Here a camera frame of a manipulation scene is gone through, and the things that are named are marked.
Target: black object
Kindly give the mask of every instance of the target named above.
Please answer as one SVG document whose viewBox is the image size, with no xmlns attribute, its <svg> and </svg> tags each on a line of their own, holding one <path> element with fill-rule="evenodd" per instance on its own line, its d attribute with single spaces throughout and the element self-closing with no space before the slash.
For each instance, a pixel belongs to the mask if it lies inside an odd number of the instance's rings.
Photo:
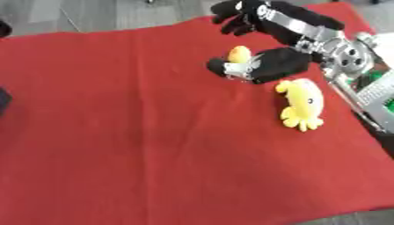
<svg viewBox="0 0 394 225">
<path fill-rule="evenodd" d="M 380 143 L 386 153 L 394 159 L 394 134 L 377 131 L 376 128 L 372 127 L 367 121 L 363 120 L 359 114 L 354 112 L 354 115 L 368 130 L 369 134 L 371 134 L 371 136 L 373 136 Z"/>
<path fill-rule="evenodd" d="M 253 63 L 259 66 L 252 69 L 249 74 L 253 83 L 266 83 L 306 71 L 311 59 L 310 54 L 300 53 L 291 47 L 269 49 L 256 54 Z M 226 62 L 221 58 L 213 58 L 209 60 L 207 67 L 218 76 L 226 76 L 224 73 Z"/>
<path fill-rule="evenodd" d="M 11 95 L 0 87 L 0 115 L 3 114 L 7 105 L 11 102 Z"/>
<path fill-rule="evenodd" d="M 12 27 L 0 20 L 0 38 L 9 36 L 12 33 Z"/>
</svg>

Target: octopus tentacle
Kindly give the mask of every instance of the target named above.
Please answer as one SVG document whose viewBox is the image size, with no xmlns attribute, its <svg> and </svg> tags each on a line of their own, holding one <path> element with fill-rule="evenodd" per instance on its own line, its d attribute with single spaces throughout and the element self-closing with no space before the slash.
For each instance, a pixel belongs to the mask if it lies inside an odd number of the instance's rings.
<svg viewBox="0 0 394 225">
<path fill-rule="evenodd" d="M 285 119 L 285 120 L 283 121 L 283 124 L 284 124 L 286 127 L 295 127 L 295 126 L 297 126 L 299 123 L 300 123 L 300 119 L 297 118 L 297 117 L 288 118 L 288 119 Z"/>
</svg>

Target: yellow octopus plush toy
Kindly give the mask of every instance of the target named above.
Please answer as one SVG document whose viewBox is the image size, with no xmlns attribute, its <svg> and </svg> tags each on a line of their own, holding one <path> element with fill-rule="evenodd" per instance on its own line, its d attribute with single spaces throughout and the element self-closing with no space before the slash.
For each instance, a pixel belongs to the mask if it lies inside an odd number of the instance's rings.
<svg viewBox="0 0 394 225">
<path fill-rule="evenodd" d="M 281 119 L 286 127 L 296 127 L 302 132 L 315 130 L 323 125 L 318 116 L 323 111 L 322 91 L 309 79 L 282 81 L 276 86 L 279 93 L 286 92 L 290 106 L 281 112 Z"/>
</svg>

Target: black glove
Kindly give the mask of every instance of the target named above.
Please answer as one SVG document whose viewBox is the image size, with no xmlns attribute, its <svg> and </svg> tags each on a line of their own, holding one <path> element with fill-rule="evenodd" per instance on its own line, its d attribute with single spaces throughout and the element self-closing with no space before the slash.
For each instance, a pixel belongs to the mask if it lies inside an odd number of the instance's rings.
<svg viewBox="0 0 394 225">
<path fill-rule="evenodd" d="M 302 20 L 307 24 L 323 25 L 333 30 L 344 29 L 344 25 L 334 18 L 329 18 L 324 15 L 317 14 L 316 12 L 308 11 L 303 7 L 281 1 L 273 1 L 269 3 L 271 4 L 269 8 L 280 11 L 291 18 Z M 257 9 L 262 4 L 266 4 L 266 2 L 260 0 L 229 0 L 215 4 L 211 8 L 211 11 L 215 14 L 213 22 L 221 24 L 224 20 L 231 18 L 231 21 L 223 26 L 222 33 L 234 33 L 236 36 L 239 36 L 256 30 L 261 33 L 272 35 L 284 45 L 294 46 L 301 38 L 301 35 L 293 33 L 273 22 L 260 21 L 257 15 Z M 242 5 L 242 8 L 237 10 L 237 5 Z"/>
</svg>

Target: red cloth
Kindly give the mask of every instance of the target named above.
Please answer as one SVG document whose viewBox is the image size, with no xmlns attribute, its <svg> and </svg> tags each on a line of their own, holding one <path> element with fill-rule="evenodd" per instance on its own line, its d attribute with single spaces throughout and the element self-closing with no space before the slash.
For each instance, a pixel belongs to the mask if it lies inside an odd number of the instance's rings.
<svg viewBox="0 0 394 225">
<path fill-rule="evenodd" d="M 368 31 L 347 4 L 312 9 Z M 0 44 L 0 224 L 283 224 L 394 206 L 394 164 L 313 66 L 325 124 L 278 119 L 276 82 L 205 68 L 262 34 L 224 36 L 209 18 Z"/>
</svg>

